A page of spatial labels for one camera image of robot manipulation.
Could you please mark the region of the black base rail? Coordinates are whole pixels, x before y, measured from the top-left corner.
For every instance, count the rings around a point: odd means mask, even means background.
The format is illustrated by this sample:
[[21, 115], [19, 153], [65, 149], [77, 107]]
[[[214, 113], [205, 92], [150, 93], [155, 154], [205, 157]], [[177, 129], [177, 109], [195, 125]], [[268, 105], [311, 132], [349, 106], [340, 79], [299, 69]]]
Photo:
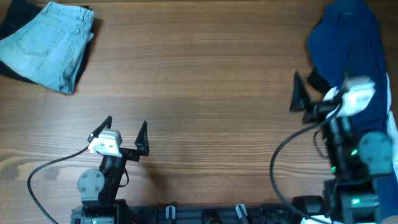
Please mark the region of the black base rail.
[[301, 223], [303, 218], [295, 215], [281, 204], [263, 204], [245, 206], [243, 204], [228, 207], [168, 207], [151, 206], [130, 207], [126, 213], [115, 208], [109, 212], [100, 210], [74, 209], [71, 223]]

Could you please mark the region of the white garment at right edge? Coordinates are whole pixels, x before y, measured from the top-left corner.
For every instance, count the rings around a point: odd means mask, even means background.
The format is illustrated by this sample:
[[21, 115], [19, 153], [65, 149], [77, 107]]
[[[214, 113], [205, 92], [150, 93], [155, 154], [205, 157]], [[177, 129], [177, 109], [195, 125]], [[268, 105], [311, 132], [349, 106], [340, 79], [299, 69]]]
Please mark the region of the white garment at right edge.
[[387, 133], [389, 137], [392, 139], [392, 165], [394, 169], [394, 174], [397, 178], [397, 138], [398, 138], [398, 132], [397, 132], [397, 126], [396, 126], [396, 121], [394, 119], [394, 114], [391, 110], [391, 103], [392, 103], [392, 97], [391, 97], [391, 88], [390, 88], [390, 81], [389, 81], [389, 76], [388, 73], [386, 74], [387, 77]]

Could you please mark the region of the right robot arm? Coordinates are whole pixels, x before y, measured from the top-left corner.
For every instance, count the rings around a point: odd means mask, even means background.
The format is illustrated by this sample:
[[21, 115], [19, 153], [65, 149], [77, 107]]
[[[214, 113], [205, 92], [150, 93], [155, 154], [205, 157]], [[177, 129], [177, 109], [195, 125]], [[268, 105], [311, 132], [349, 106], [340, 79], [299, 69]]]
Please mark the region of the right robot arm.
[[347, 78], [329, 100], [312, 101], [298, 73], [294, 75], [291, 112], [303, 112], [305, 124], [323, 134], [334, 178], [324, 182], [322, 197], [295, 197], [293, 213], [325, 215], [341, 223], [379, 223], [377, 180], [392, 174], [392, 140], [384, 132], [354, 128], [354, 115], [364, 111], [375, 94], [369, 77]]

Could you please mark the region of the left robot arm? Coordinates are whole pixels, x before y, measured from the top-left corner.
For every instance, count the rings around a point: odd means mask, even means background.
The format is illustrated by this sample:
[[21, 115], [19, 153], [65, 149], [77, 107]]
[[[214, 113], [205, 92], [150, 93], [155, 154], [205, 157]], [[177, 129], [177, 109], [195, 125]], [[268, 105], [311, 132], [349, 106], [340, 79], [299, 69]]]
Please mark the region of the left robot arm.
[[111, 128], [112, 117], [108, 116], [88, 136], [88, 150], [103, 156], [97, 169], [84, 171], [78, 179], [82, 208], [72, 211], [71, 223], [117, 224], [136, 223], [137, 218], [124, 199], [117, 200], [118, 190], [123, 187], [121, 179], [127, 174], [127, 161], [138, 162], [150, 152], [147, 122], [143, 122], [134, 142], [135, 149], [121, 147], [121, 133]]

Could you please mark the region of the dark blue garment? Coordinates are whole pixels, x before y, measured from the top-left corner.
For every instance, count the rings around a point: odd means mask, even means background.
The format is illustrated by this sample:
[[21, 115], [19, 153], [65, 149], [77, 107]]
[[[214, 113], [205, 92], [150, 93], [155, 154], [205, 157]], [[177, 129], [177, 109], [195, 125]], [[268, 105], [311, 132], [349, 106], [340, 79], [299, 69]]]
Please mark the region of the dark blue garment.
[[[372, 79], [376, 92], [369, 106], [354, 115], [354, 128], [359, 132], [378, 130], [388, 135], [386, 63], [379, 24], [366, 2], [329, 3], [323, 19], [309, 35], [308, 50], [314, 67], [332, 88], [340, 90], [350, 77]], [[392, 174], [377, 180], [377, 189], [382, 221], [397, 214], [394, 169]]]

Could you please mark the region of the light blue denim shorts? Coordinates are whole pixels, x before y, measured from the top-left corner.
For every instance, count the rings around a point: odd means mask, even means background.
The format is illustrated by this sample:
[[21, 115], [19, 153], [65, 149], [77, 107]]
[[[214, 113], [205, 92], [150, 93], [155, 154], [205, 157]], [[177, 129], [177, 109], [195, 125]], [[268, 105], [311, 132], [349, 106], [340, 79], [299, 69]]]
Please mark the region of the light blue denim shorts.
[[95, 13], [57, 2], [1, 41], [1, 62], [18, 75], [64, 94], [75, 91]]

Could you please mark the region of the black folded garment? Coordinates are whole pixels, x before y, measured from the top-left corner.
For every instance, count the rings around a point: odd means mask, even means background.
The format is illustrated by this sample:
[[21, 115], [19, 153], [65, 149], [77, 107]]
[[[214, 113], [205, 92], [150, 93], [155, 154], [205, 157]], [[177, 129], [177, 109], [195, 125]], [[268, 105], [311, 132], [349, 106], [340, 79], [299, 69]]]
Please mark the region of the black folded garment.
[[[36, 6], [27, 1], [12, 0], [11, 5], [7, 10], [5, 19], [1, 24], [1, 40], [12, 35], [17, 30], [25, 26], [35, 16], [37, 16], [41, 12], [41, 10], [42, 8], [40, 6]], [[77, 83], [80, 81], [80, 78], [85, 71], [90, 55], [90, 45], [91, 41], [86, 44], [85, 50], [81, 58], [81, 64], [79, 65], [76, 76], [73, 80], [74, 86], [76, 86]], [[35, 84], [35, 82], [33, 82], [32, 80], [29, 80], [28, 78], [22, 77], [17, 74], [3, 62], [1, 62], [1, 75], [4, 75], [5, 77], [11, 79], [20, 80], [22, 82]]]

